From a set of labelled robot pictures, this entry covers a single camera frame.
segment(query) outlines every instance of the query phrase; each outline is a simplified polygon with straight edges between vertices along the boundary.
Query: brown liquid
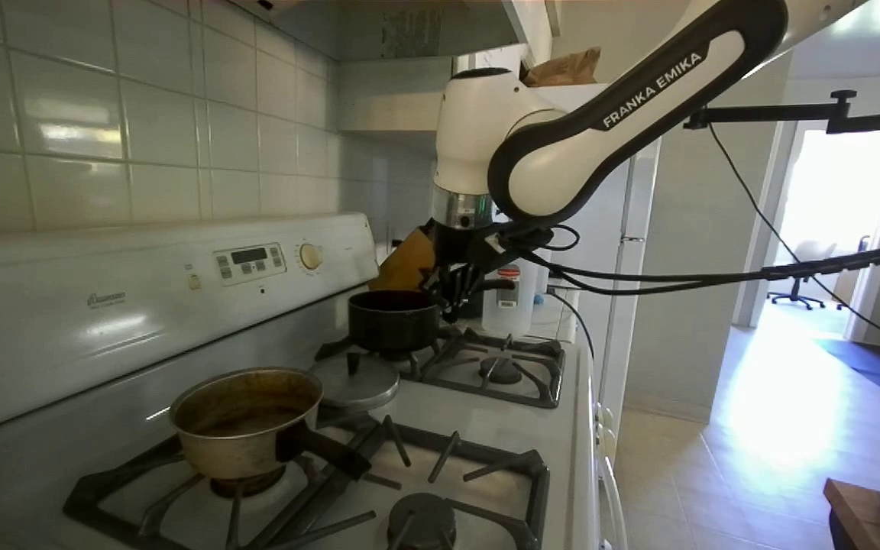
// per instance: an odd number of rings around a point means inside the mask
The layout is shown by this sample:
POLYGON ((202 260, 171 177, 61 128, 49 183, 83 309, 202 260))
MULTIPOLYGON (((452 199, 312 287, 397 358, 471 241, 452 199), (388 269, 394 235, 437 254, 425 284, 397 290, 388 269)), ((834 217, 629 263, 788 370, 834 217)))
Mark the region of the brown liquid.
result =
POLYGON ((254 434, 254 431, 281 428, 299 413, 303 409, 287 409, 275 403, 214 409, 211 416, 199 419, 193 431, 205 437, 254 434))

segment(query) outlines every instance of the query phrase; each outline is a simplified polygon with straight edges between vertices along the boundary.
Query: black pot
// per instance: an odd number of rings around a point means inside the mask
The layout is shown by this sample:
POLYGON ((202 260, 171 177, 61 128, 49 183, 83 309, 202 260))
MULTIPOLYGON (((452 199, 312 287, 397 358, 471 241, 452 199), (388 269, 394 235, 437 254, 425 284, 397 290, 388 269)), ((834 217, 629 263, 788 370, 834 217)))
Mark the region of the black pot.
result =
POLYGON ((373 290, 348 299, 348 339, 367 351, 397 358, 434 345, 440 309, 428 293, 373 290))

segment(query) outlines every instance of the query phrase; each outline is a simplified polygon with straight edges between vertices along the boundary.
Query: range hood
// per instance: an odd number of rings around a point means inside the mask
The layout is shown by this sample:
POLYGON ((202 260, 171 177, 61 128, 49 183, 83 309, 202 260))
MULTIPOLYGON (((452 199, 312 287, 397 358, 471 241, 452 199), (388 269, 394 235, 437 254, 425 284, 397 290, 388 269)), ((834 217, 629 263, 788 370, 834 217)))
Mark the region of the range hood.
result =
POLYGON ((468 55, 526 43, 516 0, 229 0, 324 58, 468 55))

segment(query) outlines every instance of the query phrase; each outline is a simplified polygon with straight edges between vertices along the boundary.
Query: oven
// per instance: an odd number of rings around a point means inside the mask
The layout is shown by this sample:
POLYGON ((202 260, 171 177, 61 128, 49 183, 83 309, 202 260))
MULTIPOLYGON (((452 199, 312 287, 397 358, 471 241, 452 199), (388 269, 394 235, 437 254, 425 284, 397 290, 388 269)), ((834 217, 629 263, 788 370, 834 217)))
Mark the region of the oven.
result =
POLYGON ((348 339, 376 275, 358 214, 0 238, 0 538, 15 547, 596 550, 593 382, 562 309, 492 339, 443 327, 403 358, 348 339), (296 455, 205 480, 168 406, 248 367, 296 367, 364 406, 296 455))

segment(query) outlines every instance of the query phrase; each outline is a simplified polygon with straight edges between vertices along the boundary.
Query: wooden floor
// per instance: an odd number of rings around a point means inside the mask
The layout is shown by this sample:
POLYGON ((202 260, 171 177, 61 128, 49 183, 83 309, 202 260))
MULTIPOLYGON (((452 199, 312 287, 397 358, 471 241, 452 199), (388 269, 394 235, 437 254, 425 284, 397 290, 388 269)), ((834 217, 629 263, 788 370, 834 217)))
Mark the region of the wooden floor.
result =
POLYGON ((736 330, 709 425, 626 413, 617 480, 633 550, 828 550, 828 477, 880 486, 880 388, 813 339, 837 312, 767 306, 736 330))

